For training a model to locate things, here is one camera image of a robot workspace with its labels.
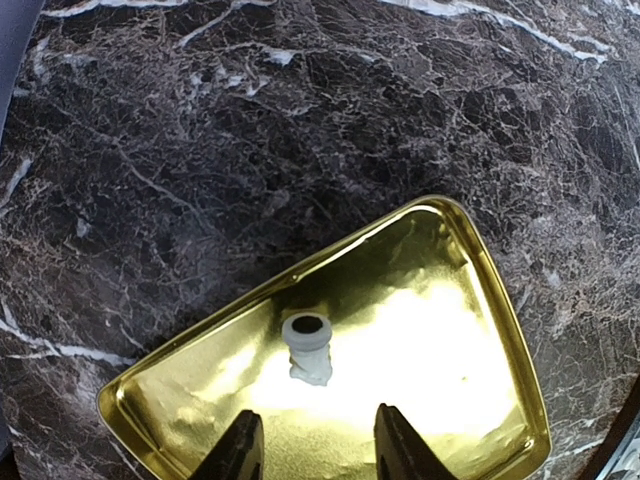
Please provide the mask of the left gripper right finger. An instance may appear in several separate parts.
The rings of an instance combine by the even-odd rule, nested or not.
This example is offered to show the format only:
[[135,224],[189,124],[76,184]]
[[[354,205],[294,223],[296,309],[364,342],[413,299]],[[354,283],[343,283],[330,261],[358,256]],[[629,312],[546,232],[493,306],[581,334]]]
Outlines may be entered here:
[[380,404],[374,425],[380,480],[456,480],[395,406]]

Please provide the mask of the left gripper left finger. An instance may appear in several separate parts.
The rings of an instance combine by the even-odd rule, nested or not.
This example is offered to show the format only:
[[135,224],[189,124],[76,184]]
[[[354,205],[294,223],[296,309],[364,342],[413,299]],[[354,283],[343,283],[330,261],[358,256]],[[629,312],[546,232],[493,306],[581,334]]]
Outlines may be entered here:
[[258,480],[263,478],[263,467],[261,417],[242,410],[189,479]]

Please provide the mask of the gold square tray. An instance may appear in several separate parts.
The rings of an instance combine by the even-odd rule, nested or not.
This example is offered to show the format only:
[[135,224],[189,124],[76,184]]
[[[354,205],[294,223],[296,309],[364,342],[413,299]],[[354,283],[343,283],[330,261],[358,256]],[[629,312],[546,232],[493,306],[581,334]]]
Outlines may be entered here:
[[[284,321],[332,325],[332,376],[289,375]],[[189,478],[235,417],[264,429],[262,479],[377,479],[374,425],[397,407],[460,479],[524,479],[549,424],[498,270],[454,200],[419,198],[165,343],[99,393],[100,416],[159,479]]]

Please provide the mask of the white chess knight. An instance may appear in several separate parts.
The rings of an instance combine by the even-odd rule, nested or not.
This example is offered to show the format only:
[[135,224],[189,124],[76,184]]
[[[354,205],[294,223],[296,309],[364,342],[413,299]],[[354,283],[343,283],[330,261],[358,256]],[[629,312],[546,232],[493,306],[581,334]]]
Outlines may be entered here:
[[333,368],[330,356],[332,325],[326,316],[300,312],[289,316],[281,336],[289,348],[289,375],[312,386],[327,386]]

